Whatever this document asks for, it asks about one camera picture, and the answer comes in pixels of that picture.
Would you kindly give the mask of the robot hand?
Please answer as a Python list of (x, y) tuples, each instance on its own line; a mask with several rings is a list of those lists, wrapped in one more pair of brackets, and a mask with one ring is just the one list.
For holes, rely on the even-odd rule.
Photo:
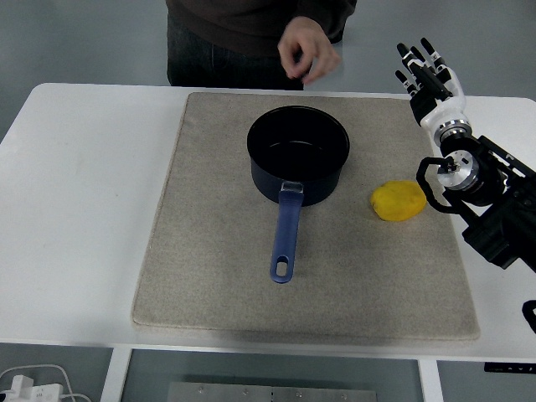
[(463, 114), (466, 99), (456, 73), (439, 52), (425, 38), (420, 44), (423, 51), (397, 44), (405, 69), (397, 70), (395, 75), (410, 96), (415, 121), (434, 134), (442, 124), (466, 119)]

